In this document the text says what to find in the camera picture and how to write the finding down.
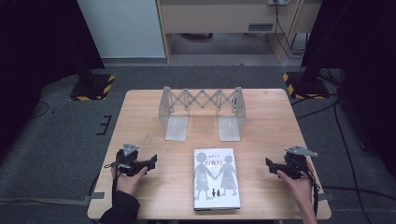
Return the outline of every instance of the yellow black hazard tape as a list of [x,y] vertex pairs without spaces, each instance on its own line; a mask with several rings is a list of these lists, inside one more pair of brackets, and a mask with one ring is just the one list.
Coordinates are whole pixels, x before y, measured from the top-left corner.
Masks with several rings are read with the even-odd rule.
[[116,76],[111,75],[108,78],[107,84],[103,89],[103,93],[100,95],[88,96],[88,95],[80,95],[76,97],[70,97],[71,101],[90,101],[90,100],[104,100],[107,97],[108,92],[111,89],[111,85],[113,84],[114,78]]
[[294,91],[293,85],[290,82],[290,78],[288,74],[283,74],[283,80],[288,87],[289,95],[292,99],[326,99],[326,96],[318,95],[318,94],[298,94]]

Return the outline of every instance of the white wall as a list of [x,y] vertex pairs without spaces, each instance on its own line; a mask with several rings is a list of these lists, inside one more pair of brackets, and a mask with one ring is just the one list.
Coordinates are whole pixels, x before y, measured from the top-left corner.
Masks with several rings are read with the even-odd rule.
[[102,58],[165,58],[155,0],[78,0]]

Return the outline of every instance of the gray floor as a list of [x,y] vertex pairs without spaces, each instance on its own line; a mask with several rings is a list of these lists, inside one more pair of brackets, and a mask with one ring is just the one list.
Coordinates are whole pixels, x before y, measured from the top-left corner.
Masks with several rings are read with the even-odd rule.
[[[49,84],[42,91],[42,103],[32,115],[36,118],[26,123],[0,167],[0,223],[92,223],[86,215],[87,205],[54,205],[49,200],[82,203],[82,198],[90,194],[128,90],[161,89],[164,85],[174,89],[235,86],[286,89],[282,74],[300,70],[301,60],[275,62],[265,36],[261,35],[214,34],[212,39],[199,42],[179,36],[176,42],[170,63],[107,64],[107,71],[115,74],[116,79],[103,101],[69,101],[68,94],[77,76]],[[304,46],[304,35],[295,46]],[[338,70],[332,71],[339,76]],[[330,93],[336,93],[333,84],[325,83]],[[329,106],[336,99],[337,96],[301,102],[290,99],[308,148],[319,154],[314,164],[322,187],[334,197],[329,201],[332,217],[319,223],[369,223],[361,211],[348,154],[360,189],[392,197],[361,191],[361,204],[368,218],[372,223],[394,223],[396,180],[374,152],[361,150],[345,111],[336,106],[336,114],[331,107],[302,119],[303,115]],[[108,130],[105,135],[97,135],[104,129],[101,123],[106,122],[105,116],[112,116]],[[47,200],[44,203],[15,200],[32,198]],[[301,221],[284,220],[284,223]]]

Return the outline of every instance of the wooden table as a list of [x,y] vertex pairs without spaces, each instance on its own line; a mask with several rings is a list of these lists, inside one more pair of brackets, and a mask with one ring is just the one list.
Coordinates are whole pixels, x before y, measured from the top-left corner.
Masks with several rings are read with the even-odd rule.
[[[165,141],[158,116],[162,93],[162,90],[127,92],[104,160],[104,165],[113,162],[125,142],[140,146],[140,161],[158,155],[156,169],[142,178],[136,195],[141,204],[138,218],[301,218],[288,187],[270,174],[265,165],[266,157],[284,163],[285,147],[305,146],[285,91],[243,89],[247,120],[240,142],[220,142],[215,112],[211,111],[206,115],[190,116],[186,141]],[[193,150],[205,147],[234,148],[241,209],[193,210]],[[88,210],[90,218],[100,218],[111,206],[111,183],[110,169],[102,168],[94,192],[104,192],[105,196],[92,199]],[[318,218],[330,216],[327,201],[319,202]]]

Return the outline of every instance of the metal bracket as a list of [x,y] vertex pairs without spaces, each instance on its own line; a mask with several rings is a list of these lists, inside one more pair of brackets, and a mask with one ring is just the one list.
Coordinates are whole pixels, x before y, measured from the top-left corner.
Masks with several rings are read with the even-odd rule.
[[318,153],[310,151],[300,145],[297,145],[295,147],[287,147],[287,148],[285,148],[285,151],[295,154],[295,155],[303,155],[303,156],[310,156],[310,157],[318,156]]
[[135,146],[135,145],[128,144],[128,143],[123,144],[123,151],[124,151],[125,157],[129,156],[131,153],[135,152],[138,149],[139,149],[139,146]]
[[[240,141],[242,127],[246,119],[246,107],[242,94],[242,88],[237,87],[230,95],[226,95],[223,90],[215,90],[213,94],[205,90],[199,90],[195,95],[188,89],[184,89],[180,94],[175,94],[165,86],[160,102],[159,117],[165,128],[165,140],[185,141],[187,135],[187,123],[190,115],[191,105],[196,104],[200,108],[207,105],[215,105],[220,111],[224,105],[230,105],[233,115],[219,117],[219,138],[220,141]],[[175,108],[181,106],[187,111],[187,115],[172,115]]]

